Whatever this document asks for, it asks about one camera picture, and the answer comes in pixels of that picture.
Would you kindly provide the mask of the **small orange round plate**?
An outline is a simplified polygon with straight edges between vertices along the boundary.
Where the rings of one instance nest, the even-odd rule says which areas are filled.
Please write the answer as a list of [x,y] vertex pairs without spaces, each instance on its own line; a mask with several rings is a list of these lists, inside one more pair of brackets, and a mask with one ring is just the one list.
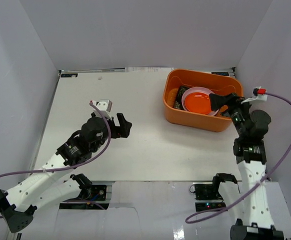
[[211,110],[210,98],[203,92],[193,92],[185,97],[185,108],[192,113],[209,114]]

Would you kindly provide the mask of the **orange plastic bin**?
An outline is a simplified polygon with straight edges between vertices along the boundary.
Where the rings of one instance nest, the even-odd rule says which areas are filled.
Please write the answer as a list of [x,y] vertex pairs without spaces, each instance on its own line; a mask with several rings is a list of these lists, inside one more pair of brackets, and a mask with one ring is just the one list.
[[164,115],[168,122],[212,132],[226,130],[231,120],[221,116],[227,107],[212,110],[210,94],[242,97],[241,83],[233,77],[186,69],[168,74],[163,91]]

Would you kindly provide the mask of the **pink round plate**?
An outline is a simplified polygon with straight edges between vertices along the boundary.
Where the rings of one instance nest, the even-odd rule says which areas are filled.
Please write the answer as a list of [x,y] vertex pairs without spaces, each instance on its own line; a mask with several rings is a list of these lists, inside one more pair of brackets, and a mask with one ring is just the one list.
[[185,111],[206,116],[215,116],[219,109],[212,110],[210,94],[214,92],[205,87],[191,87],[181,97],[181,104]]

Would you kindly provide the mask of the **black floral square plate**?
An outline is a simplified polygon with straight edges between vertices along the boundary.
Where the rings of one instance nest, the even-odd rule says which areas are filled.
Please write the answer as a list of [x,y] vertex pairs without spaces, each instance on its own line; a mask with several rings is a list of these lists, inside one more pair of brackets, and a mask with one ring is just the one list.
[[175,97],[175,101],[174,101],[174,104],[173,104],[173,108],[174,109],[177,109],[177,110],[184,110],[183,108],[183,104],[182,104],[182,97],[184,95],[184,93],[189,89],[189,87],[187,86],[184,86],[184,85],[181,85],[179,88],[178,88],[178,91],[176,93],[176,97]]

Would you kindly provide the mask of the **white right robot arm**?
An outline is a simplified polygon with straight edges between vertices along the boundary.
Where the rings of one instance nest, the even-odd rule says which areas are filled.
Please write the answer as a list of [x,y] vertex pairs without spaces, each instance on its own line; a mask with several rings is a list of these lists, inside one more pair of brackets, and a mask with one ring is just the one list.
[[223,173],[213,178],[219,182],[211,187],[212,195],[224,200],[226,211],[234,219],[230,239],[284,239],[283,231],[275,227],[264,185],[267,158],[263,138],[269,130],[271,117],[263,110],[250,111],[252,99],[236,93],[224,96],[211,93],[209,99],[212,111],[227,106],[221,114],[230,117],[238,133],[233,143],[233,154],[241,175],[242,190],[235,187],[233,175]]

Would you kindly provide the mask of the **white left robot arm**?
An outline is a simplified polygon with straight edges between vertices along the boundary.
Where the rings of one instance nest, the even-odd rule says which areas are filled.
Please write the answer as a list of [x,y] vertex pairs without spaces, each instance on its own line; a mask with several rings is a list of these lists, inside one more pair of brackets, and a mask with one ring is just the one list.
[[71,174],[60,185],[56,182],[70,174],[77,165],[92,159],[93,153],[109,139],[127,138],[132,123],[117,113],[119,125],[112,117],[92,113],[81,129],[75,131],[55,154],[39,169],[16,186],[0,189],[0,214],[11,233],[18,233],[34,219],[35,213],[63,201],[91,201],[99,195],[93,183],[82,173]]

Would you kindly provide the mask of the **black label sticker right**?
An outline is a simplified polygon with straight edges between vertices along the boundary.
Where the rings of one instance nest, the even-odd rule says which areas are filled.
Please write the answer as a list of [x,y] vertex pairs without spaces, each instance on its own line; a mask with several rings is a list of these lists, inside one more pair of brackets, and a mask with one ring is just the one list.
[[224,72],[224,71],[213,71],[213,72],[211,72],[211,74],[219,75],[219,76],[230,76],[230,74],[228,72]]

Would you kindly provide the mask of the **black label sticker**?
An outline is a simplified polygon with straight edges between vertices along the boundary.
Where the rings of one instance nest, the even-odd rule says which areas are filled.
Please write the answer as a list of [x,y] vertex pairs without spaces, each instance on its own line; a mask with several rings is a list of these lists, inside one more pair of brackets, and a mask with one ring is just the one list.
[[224,72],[224,71],[213,71],[213,72],[211,72],[211,74],[219,75],[219,76],[230,76],[230,74],[228,72]]
[[77,73],[62,73],[60,75],[60,78],[77,78],[78,74]]

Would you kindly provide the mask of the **black label sticker left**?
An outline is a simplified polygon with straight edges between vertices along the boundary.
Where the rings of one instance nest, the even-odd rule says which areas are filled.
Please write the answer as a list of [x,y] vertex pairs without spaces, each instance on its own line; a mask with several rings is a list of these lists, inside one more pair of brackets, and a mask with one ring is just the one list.
[[77,73],[62,73],[60,75],[60,78],[77,78],[78,74]]

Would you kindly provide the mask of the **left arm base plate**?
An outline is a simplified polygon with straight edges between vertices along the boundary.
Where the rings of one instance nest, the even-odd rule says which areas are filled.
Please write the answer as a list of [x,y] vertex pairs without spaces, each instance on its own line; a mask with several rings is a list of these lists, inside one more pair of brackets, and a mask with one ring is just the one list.
[[107,210],[107,186],[92,185],[89,190],[80,193],[77,198],[59,204],[60,210]]

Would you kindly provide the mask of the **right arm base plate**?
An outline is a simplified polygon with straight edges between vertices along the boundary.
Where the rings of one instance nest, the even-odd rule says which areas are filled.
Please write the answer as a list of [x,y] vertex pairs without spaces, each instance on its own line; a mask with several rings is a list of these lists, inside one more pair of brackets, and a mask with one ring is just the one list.
[[189,192],[194,195],[195,211],[205,210],[218,211],[225,208],[226,204],[221,195],[214,189],[211,183],[196,183],[189,187]]

